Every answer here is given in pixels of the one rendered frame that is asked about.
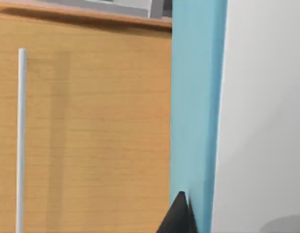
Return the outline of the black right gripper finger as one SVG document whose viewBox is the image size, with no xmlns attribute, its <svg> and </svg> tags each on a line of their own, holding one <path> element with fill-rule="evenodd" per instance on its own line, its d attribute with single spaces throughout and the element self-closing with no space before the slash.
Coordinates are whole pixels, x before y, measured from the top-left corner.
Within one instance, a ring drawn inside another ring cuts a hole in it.
<svg viewBox="0 0 300 233">
<path fill-rule="evenodd" d="M 191 201 L 179 191 L 156 233 L 197 233 Z"/>
</svg>

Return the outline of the light blue rack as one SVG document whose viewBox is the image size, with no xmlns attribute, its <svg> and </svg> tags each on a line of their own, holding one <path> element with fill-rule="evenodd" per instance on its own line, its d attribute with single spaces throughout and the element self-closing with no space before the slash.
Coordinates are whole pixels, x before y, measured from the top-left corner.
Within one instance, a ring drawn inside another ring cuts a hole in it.
<svg viewBox="0 0 300 233">
<path fill-rule="evenodd" d="M 173 0 L 170 177 L 211 233 L 227 0 Z"/>
</svg>

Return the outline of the grey box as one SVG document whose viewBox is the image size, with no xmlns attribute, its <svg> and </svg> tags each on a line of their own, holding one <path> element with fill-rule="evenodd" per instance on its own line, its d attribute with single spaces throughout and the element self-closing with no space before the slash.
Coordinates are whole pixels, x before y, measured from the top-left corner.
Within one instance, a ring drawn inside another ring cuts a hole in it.
<svg viewBox="0 0 300 233">
<path fill-rule="evenodd" d="M 172 17 L 172 0 L 39 0 L 112 14 L 155 18 Z"/>
</svg>

